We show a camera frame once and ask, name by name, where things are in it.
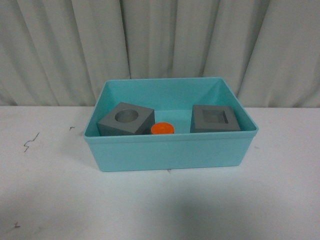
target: shape sorter block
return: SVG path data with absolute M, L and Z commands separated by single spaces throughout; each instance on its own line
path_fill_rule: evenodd
M 154 109 L 120 102 L 97 125 L 101 136 L 123 136 L 150 134 L 154 124 Z
M 240 131 L 230 106 L 193 105 L 190 133 Z

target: circular hole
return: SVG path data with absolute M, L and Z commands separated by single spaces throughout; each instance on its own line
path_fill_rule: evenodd
M 137 111 L 132 109 L 125 109 L 120 112 L 118 112 L 115 115 L 115 120 L 117 120 L 120 123 L 130 123 L 138 118 L 139 114 Z

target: orange cap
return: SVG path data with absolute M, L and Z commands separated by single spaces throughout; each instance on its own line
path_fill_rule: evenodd
M 151 127 L 151 134 L 173 134 L 175 128 L 170 123 L 158 122 Z

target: black mark on table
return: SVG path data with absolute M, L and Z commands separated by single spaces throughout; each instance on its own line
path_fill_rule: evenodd
M 36 140 L 36 138 L 39 136 L 39 133 L 40 133 L 40 132 L 38 132 L 38 134 L 34 137 L 34 139 L 29 140 L 29 141 L 26 141 L 26 143 L 23 145 L 24 147 L 26 147 L 26 149 L 24 150 L 24 152 L 26 152 L 26 151 L 28 150 L 28 148 L 29 148 L 29 146 L 27 146 L 27 143 L 34 142 L 34 141 Z

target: gray block with square hole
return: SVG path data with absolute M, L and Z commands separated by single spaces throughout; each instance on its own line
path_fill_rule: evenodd
M 240 131 L 230 106 L 193 105 L 190 133 Z
M 154 109 L 120 102 L 97 125 L 101 136 L 123 136 L 150 134 L 154 124 Z

